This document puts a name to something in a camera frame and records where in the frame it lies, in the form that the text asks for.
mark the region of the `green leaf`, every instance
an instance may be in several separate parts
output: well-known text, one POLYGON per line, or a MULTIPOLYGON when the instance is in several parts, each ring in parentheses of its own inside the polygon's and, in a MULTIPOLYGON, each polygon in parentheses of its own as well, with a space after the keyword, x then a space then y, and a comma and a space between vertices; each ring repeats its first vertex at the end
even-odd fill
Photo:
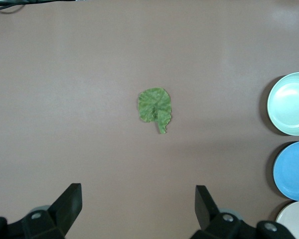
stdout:
POLYGON ((145 122, 157 121, 160 133, 166 133, 171 119, 170 97, 163 88, 152 88, 140 93, 139 114, 145 122))

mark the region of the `metal screw head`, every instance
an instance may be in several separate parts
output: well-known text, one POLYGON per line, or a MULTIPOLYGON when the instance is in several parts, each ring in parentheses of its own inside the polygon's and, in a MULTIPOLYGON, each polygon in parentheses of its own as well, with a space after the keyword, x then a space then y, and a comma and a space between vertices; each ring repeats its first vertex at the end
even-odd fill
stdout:
POLYGON ((276 232, 277 231, 277 228, 274 224, 272 223, 265 223, 265 228, 269 231, 272 231, 272 232, 276 232))
POLYGON ((223 215, 223 219, 227 222, 233 222, 234 221, 234 218, 229 214, 223 215))
POLYGON ((31 216, 31 219, 37 219, 39 217, 41 217, 41 213, 35 213, 31 216))

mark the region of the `blue plate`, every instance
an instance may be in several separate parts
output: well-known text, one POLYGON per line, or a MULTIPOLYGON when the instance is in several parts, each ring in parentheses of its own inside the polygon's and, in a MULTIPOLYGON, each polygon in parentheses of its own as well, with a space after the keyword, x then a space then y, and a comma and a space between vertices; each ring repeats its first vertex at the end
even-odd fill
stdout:
POLYGON ((299 135, 299 72, 281 78, 268 97, 268 115, 273 124, 289 135, 299 135))
POLYGON ((286 197, 299 201, 299 142, 286 147, 276 158, 274 180, 286 197))

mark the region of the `beige tabletop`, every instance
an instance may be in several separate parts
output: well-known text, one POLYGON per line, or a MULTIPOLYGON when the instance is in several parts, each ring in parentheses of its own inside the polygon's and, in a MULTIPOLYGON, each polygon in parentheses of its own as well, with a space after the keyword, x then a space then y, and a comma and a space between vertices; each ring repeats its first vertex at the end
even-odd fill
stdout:
POLYGON ((0 216, 82 183, 68 239, 188 239, 195 185, 245 222, 288 199, 272 166, 299 140, 266 100, 299 71, 299 0, 91 0, 0 13, 0 216), (140 92, 170 94, 167 134, 140 92))

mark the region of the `screw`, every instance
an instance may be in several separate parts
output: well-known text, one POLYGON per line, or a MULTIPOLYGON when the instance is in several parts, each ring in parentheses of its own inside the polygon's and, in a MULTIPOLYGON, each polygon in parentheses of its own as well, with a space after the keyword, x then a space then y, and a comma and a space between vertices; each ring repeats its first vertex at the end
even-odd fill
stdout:
POLYGON ((41 213, 35 213, 31 216, 31 219, 37 219, 39 217, 41 217, 41 213))
POLYGON ((269 231, 272 231, 272 232, 276 232, 277 231, 277 228, 274 224, 272 223, 265 223, 265 228, 269 231))
POLYGON ((227 222, 233 222, 234 221, 234 218, 229 214, 223 215, 223 219, 227 222))

